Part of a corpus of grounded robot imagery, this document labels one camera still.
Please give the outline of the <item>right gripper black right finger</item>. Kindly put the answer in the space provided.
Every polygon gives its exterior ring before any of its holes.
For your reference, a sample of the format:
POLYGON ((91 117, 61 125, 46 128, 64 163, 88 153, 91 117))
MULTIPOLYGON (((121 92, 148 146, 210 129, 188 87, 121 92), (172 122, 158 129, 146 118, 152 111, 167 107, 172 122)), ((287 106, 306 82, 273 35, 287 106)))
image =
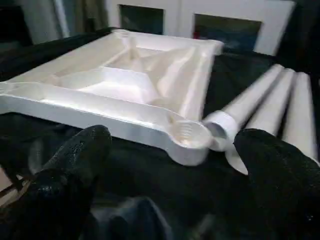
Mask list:
POLYGON ((233 142, 264 220, 278 240, 320 238, 320 166, 297 147, 260 129, 233 142))

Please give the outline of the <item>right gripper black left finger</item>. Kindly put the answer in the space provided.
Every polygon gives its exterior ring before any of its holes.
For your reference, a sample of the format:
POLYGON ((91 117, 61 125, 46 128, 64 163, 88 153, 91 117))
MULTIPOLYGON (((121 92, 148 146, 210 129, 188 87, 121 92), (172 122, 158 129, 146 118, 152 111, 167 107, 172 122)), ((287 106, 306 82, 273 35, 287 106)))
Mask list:
POLYGON ((66 141, 22 188, 0 207, 2 240, 77 240, 112 137, 93 125, 66 141))

